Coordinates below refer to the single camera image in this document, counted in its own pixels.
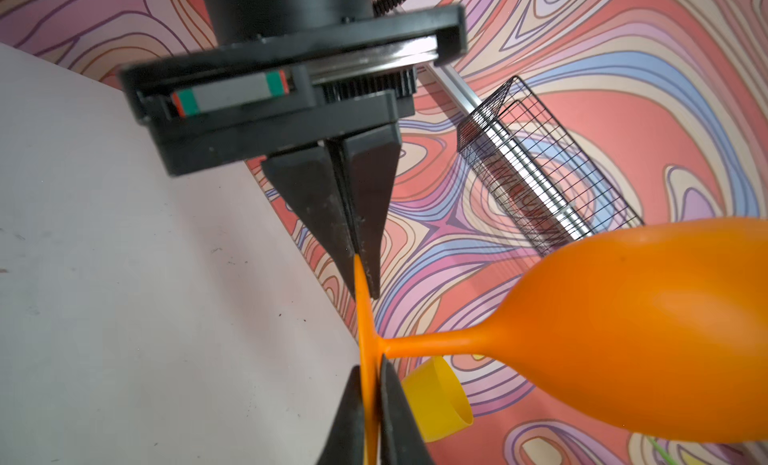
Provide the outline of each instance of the wire mesh basket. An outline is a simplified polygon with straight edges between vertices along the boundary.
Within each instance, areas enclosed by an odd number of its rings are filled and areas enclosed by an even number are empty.
[[[643,225],[519,76],[462,120],[458,152],[542,256],[595,233]]]

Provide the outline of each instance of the colorful swirl pattern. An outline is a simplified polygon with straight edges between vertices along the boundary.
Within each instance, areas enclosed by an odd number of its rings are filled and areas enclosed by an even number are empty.
[[[405,8],[450,2],[466,7],[471,47],[455,66],[472,88],[487,96],[523,76],[647,223],[766,216],[768,0],[408,0]],[[123,63],[215,44],[202,0],[0,0],[0,41],[110,86]],[[461,115],[427,72],[419,81],[418,113],[401,122],[382,242],[375,317],[387,337],[481,321],[538,260],[457,157]],[[333,262],[260,160],[248,165],[354,334],[354,302]],[[396,365],[405,375],[420,361]],[[438,463],[662,463],[642,435],[581,415],[508,367],[482,356],[449,362],[477,419],[430,445]],[[681,465],[768,459],[762,443],[660,443]]]

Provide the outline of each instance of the patterned wallpaper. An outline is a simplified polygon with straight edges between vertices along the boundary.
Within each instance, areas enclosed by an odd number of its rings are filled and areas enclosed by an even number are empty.
[[[466,6],[471,49],[455,66],[472,88],[486,96],[522,75],[646,222],[766,216],[768,0],[409,0],[405,8],[449,2]],[[122,63],[215,39],[202,0],[0,0],[0,41],[118,86]],[[375,317],[387,337],[482,320],[538,260],[457,157],[457,110],[427,72],[419,81],[417,115],[401,122],[382,243]],[[355,333],[336,267],[259,160],[248,165]],[[542,293],[567,299],[578,290]],[[430,445],[437,463],[662,463],[642,435],[576,412],[508,367],[482,356],[449,362],[476,420]],[[419,363],[396,366],[405,375]],[[660,444],[686,465],[768,463],[765,443]]]

